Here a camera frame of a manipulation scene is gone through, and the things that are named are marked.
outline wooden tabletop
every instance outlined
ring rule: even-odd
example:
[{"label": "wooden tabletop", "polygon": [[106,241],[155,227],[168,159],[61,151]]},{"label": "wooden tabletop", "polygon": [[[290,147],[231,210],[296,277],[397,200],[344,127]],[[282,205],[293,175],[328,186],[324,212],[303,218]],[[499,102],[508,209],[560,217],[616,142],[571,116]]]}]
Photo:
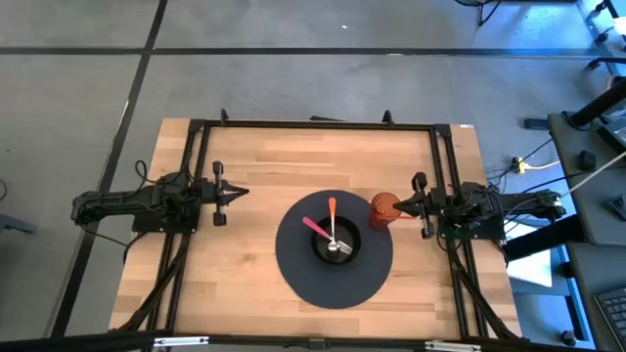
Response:
[{"label": "wooden tabletop", "polygon": [[[189,121],[163,121],[150,178],[178,170]],[[485,183],[473,127],[453,125],[452,131],[461,180]],[[459,338],[447,255],[435,240],[422,240],[418,221],[396,220],[390,225],[389,276],[377,294],[352,308],[324,309],[302,301],[276,261],[278,225],[287,210],[309,194],[342,189],[367,200],[380,192],[405,199],[413,194],[410,180],[417,171],[424,172],[428,186],[434,187],[428,133],[215,127],[208,141],[204,174],[210,176],[211,163],[220,160],[224,178],[250,192],[226,208],[225,227],[212,225],[213,205],[202,207],[187,258],[176,332]],[[439,146],[449,184],[443,140]],[[130,318],[153,288],[163,239],[164,234],[147,234],[130,249],[111,328]],[[520,333],[501,252],[492,242],[472,244],[481,291],[506,325]],[[167,309],[168,295],[161,312]],[[467,293],[466,306],[470,331],[477,334]],[[164,326],[162,313],[157,326]]]}]

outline black circular mat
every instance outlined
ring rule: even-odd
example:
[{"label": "black circular mat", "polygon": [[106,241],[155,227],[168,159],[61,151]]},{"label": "black circular mat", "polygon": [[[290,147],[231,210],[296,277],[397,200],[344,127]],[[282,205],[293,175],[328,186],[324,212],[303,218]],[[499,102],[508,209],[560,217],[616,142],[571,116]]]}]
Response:
[{"label": "black circular mat", "polygon": [[[357,228],[361,246],[342,265],[323,261],[313,250],[312,230],[302,223],[307,216],[319,223],[329,217],[329,198],[336,198],[336,216]],[[344,191],[309,195],[287,212],[276,236],[276,258],[283,277],[303,300],[323,308],[347,308],[365,302],[382,286],[391,269],[393,247],[388,230],[368,226],[370,204]]]}]

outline keyboard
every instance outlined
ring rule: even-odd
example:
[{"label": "keyboard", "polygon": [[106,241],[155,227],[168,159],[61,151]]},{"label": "keyboard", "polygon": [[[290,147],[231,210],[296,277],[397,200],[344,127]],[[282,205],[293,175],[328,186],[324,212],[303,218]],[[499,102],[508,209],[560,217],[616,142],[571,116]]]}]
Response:
[{"label": "keyboard", "polygon": [[599,294],[596,300],[619,346],[624,351],[624,346],[626,346],[626,288]]}]

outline concrete floor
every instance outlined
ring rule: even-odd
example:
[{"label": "concrete floor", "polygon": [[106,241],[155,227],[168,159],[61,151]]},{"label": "concrete floor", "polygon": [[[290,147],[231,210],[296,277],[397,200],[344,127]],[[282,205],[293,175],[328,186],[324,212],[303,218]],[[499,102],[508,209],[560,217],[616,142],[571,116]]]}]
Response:
[{"label": "concrete floor", "polygon": [[[477,10],[453,1],[170,0],[156,46],[588,49],[594,45],[583,20],[588,7],[505,3],[478,29]],[[0,47],[143,47],[156,8],[149,0],[6,0]],[[0,237],[0,340],[40,337],[49,327],[79,235],[70,201],[98,184],[138,61],[0,56],[0,178],[9,186],[0,213],[39,227],[33,235]],[[607,70],[583,71],[588,61],[152,57],[112,189],[137,186],[133,163],[150,161],[164,117],[217,118],[221,108],[232,118],[378,121],[389,109],[398,122],[471,123],[485,169],[499,169],[550,138],[522,129],[524,118],[577,110],[604,90]],[[531,163],[556,158],[549,146]],[[554,167],[512,176],[507,191],[561,175]],[[99,231],[127,242],[130,221],[107,219]],[[68,333],[106,330],[121,270],[121,249],[96,240]],[[528,333],[558,343],[537,329]]]}]

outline yellow cable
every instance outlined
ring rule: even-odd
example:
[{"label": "yellow cable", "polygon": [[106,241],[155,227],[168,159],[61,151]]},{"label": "yellow cable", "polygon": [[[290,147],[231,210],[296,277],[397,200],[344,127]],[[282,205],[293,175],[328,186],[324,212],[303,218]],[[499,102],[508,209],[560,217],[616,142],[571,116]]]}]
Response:
[{"label": "yellow cable", "polygon": [[548,168],[550,166],[554,166],[554,165],[556,165],[558,163],[560,163],[559,160],[551,162],[549,164],[541,165],[541,166],[531,166],[527,162],[520,162],[520,163],[517,164],[516,172],[518,174],[523,174],[523,173],[526,172],[526,170],[542,170],[542,169]]}]

